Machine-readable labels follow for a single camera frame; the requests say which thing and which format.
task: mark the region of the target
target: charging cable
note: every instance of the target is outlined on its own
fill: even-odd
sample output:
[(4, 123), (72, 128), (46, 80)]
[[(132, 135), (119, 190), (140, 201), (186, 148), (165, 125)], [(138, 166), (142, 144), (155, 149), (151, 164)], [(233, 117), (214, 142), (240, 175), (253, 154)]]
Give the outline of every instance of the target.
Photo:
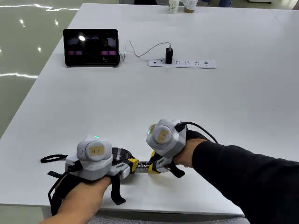
[(120, 53), (120, 55), (121, 55), (123, 61), (124, 61), (125, 58), (126, 58), (126, 49), (127, 49), (127, 43), (128, 43), (128, 42), (129, 42), (129, 44), (131, 45), (131, 47), (132, 47), (132, 49), (133, 49), (133, 53), (134, 53), (134, 55), (135, 55), (136, 57), (142, 57), (142, 56), (146, 55), (146, 54), (149, 53), (151, 50), (153, 50), (155, 47), (157, 47), (157, 46), (159, 46), (159, 45), (161, 45), (161, 44), (169, 44), (169, 48), (168, 48), (167, 50), (168, 50), (168, 51), (172, 51), (171, 43), (170, 43), (170, 42), (162, 42), (162, 43), (158, 43), (158, 44), (156, 44), (155, 46), (151, 47), (150, 49), (148, 49), (148, 50), (147, 50), (146, 52), (144, 52), (143, 54), (138, 55), (138, 54), (136, 54), (136, 52), (135, 52), (135, 49), (134, 49), (134, 46), (133, 46), (132, 42), (131, 42), (130, 40), (127, 40), (126, 45), (125, 45), (125, 52), (124, 52), (124, 54), (122, 55), (121, 52), (119, 51), (119, 53)]

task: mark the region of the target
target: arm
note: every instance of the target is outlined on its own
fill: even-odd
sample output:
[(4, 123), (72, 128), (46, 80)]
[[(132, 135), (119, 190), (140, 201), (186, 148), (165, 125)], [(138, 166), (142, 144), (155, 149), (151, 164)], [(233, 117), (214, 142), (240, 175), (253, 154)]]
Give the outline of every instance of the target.
[(238, 205), (252, 224), (296, 223), (299, 218), (298, 162), (203, 139), (187, 141), (174, 162), (193, 167)]
[(66, 196), (58, 213), (41, 224), (86, 224), (98, 211), (111, 180), (103, 177), (94, 183), (80, 183)]

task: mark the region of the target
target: floor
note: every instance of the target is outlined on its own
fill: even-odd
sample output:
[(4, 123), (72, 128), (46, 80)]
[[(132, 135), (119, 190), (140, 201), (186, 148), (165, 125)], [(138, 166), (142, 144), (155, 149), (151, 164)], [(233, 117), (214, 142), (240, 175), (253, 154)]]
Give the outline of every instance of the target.
[[(43, 69), (82, 3), (118, 0), (0, 0), (0, 137)], [(254, 3), (232, 0), (232, 7), (292, 9), (297, 0)], [(216, 7), (218, 0), (210, 6)], [(0, 206), (1, 223), (38, 223), (41, 208)]]

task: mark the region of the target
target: power adapter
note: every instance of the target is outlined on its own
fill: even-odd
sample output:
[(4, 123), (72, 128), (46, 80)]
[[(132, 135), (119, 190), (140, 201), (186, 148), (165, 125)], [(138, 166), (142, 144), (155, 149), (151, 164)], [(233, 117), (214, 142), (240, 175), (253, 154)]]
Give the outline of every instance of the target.
[(169, 46), (169, 48), (166, 48), (166, 57), (165, 57), (166, 64), (172, 64), (172, 55), (173, 55), (173, 49), (171, 48), (171, 46)]

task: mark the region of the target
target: power strip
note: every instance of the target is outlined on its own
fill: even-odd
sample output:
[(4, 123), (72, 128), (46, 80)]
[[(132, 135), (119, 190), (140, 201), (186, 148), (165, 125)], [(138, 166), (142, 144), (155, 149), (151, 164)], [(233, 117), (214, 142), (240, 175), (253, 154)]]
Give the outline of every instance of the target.
[(165, 60), (157, 59), (148, 61), (151, 67), (176, 67), (176, 68), (200, 68), (200, 69), (216, 69), (215, 60), (181, 60), (173, 59), (171, 64), (166, 64)]

